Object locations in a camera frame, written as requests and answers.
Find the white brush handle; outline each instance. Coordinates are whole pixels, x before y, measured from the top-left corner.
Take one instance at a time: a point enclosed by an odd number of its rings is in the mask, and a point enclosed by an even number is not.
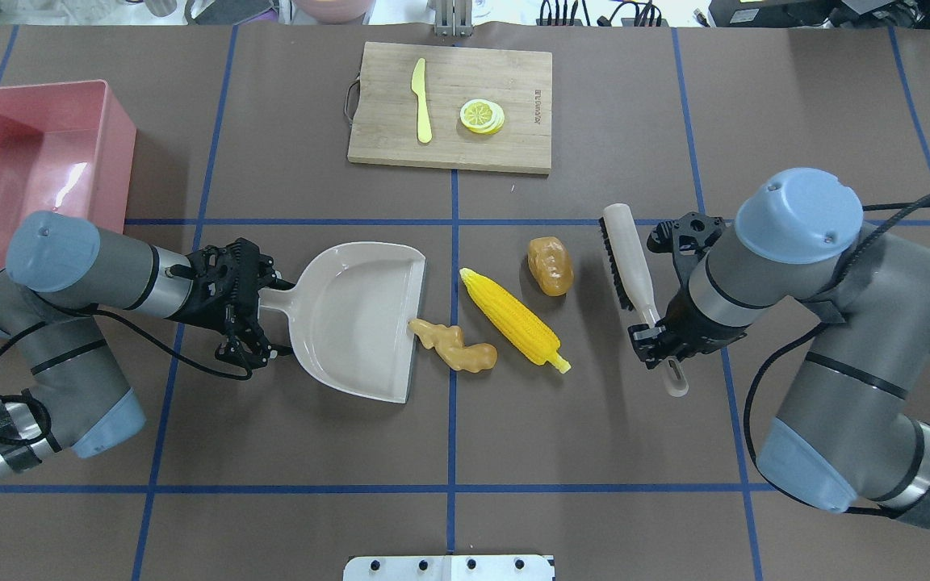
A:
[[[626,203],[613,203],[601,213],[605,221],[605,232],[609,235],[616,271],[623,283],[623,290],[634,303],[634,309],[649,328],[655,327],[660,319],[656,309],[656,293],[652,287],[652,275],[645,260],[645,248],[634,224],[634,214]],[[667,357],[660,367],[665,390],[674,397],[687,394],[687,378],[676,357]]]
[[[634,226],[634,214],[630,213],[630,206],[626,203],[613,203],[601,217],[605,218],[605,231],[609,234],[609,244],[612,245],[623,290],[634,303],[634,309],[638,310],[643,323],[655,327],[660,317],[641,236],[638,236],[638,229]]]

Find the grid line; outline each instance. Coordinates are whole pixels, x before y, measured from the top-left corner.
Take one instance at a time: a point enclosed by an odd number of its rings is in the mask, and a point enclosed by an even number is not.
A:
[[[12,48],[16,44],[16,36],[19,34],[19,25],[12,26],[10,30],[10,41],[6,43],[5,52],[2,53],[2,62],[0,63],[0,85],[2,85],[2,78],[6,73],[6,66],[10,64],[10,55],[12,55]]]
[[[458,170],[450,171],[450,324],[458,324],[458,267],[461,227],[458,204]],[[447,554],[455,551],[458,486],[458,372],[447,371]]]
[[[691,179],[694,180],[694,199],[698,202],[698,212],[706,213],[706,201],[702,197],[702,173],[698,172],[698,152],[694,148],[694,127],[691,124],[691,110],[687,103],[687,84],[684,82],[684,60],[680,54],[680,36],[676,28],[669,29],[672,34],[672,56],[677,63],[677,84],[680,88],[680,107],[684,114],[684,132],[687,135],[687,155],[691,161]]]
[[[912,94],[911,84],[909,84],[907,80],[907,70],[903,68],[903,56],[899,51],[899,40],[896,38],[896,29],[892,27],[889,27],[889,41],[890,44],[892,44],[892,56],[894,61],[896,61],[896,71],[899,73],[899,82],[903,86],[903,97],[907,99],[907,109],[911,112],[911,121],[914,122],[914,130],[920,142],[920,151],[924,155],[924,161],[927,163],[928,173],[930,173],[930,147],[928,147],[928,139],[924,136],[924,128],[920,126],[920,117],[916,114],[914,94]]]
[[[0,494],[147,494],[165,495],[329,495],[329,494],[657,494],[724,492],[776,492],[768,485],[740,482],[632,483],[632,484],[178,484],[85,485],[12,484],[0,485]]]
[[[654,227],[660,222],[676,218],[639,218],[634,220],[639,227]],[[734,220],[726,218],[728,224]],[[885,220],[868,219],[868,224],[881,225]],[[200,224],[196,218],[127,218],[124,225],[129,227],[194,227]],[[249,225],[249,227],[268,227],[268,225],[351,225],[351,227],[450,227],[453,220],[446,218],[204,218],[203,225]],[[459,227],[593,227],[597,218],[460,218]],[[900,220],[900,227],[930,227],[930,219]]]
[[[698,212],[706,212],[706,201],[702,196],[702,176],[698,172],[698,154],[694,147],[694,128],[691,124],[691,111],[687,102],[687,85],[684,82],[684,64],[680,49],[680,36],[676,28],[671,29],[672,54],[677,62],[677,82],[680,86],[680,104],[684,112],[684,130],[687,133],[687,151],[691,159],[691,177],[694,180],[694,198],[698,203]],[[723,378],[727,383],[727,406],[731,411],[731,433],[734,437],[735,455],[738,460],[738,475],[741,478],[741,497],[745,507],[745,526],[748,529],[748,548],[752,556],[752,571],[756,581],[763,581],[763,565],[760,560],[760,541],[756,534],[756,513],[752,510],[752,494],[748,488],[748,470],[745,466],[745,448],[741,439],[741,425],[738,421],[738,404],[735,397],[734,380],[731,377],[731,358],[727,347],[721,350],[723,358]]]
[[[207,169],[203,176],[203,193],[199,198],[199,217],[195,225],[195,234],[192,236],[192,248],[199,247],[199,240],[203,235],[203,218],[207,214],[207,203],[210,201],[210,186],[214,176],[214,162],[217,158],[217,145],[221,139],[221,124],[224,120],[224,104],[228,98],[228,82],[232,78],[232,62],[236,55],[236,44],[239,40],[239,26],[232,27],[232,34],[228,41],[228,58],[225,59],[224,77],[221,80],[221,92],[218,95],[217,114],[214,118],[214,135],[211,137],[211,147],[209,157],[207,158]],[[182,352],[182,339],[185,336],[184,324],[178,325],[178,331],[174,334],[174,352]],[[149,486],[145,492],[145,506],[143,508],[143,520],[139,529],[139,544],[136,545],[136,557],[132,564],[132,581],[139,581],[141,577],[141,566],[145,557],[145,543],[149,539],[150,521],[153,515],[153,504],[156,499],[157,478],[160,472],[160,461],[163,457],[163,442],[167,434],[167,419],[170,416],[170,402],[174,397],[174,380],[178,375],[178,360],[171,359],[170,370],[167,372],[167,386],[163,394],[163,406],[160,409],[160,423],[157,427],[156,445],[153,449],[153,464],[150,470]]]

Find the yellow knife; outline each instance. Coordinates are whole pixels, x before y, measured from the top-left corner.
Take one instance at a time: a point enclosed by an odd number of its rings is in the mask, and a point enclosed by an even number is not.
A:
[[[425,59],[418,59],[411,74],[411,92],[418,96],[418,140],[428,144],[433,139],[429,127],[429,109],[425,106]]]

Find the white dustpan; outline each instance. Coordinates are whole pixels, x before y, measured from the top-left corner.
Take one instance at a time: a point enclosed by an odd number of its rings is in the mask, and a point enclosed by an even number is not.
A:
[[[314,379],[341,392],[404,403],[425,257],[410,246],[350,242],[318,254],[292,290],[261,290],[285,313],[292,352]]]

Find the ginger root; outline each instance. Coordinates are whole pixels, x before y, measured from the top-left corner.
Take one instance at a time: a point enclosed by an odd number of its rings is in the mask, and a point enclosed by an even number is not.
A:
[[[418,335],[421,346],[426,349],[436,347],[436,354],[454,371],[470,371],[479,373],[490,369],[497,363],[497,349],[490,343],[477,343],[465,346],[462,328],[455,324],[447,327],[445,324],[432,324],[427,320],[412,319],[407,328]]]

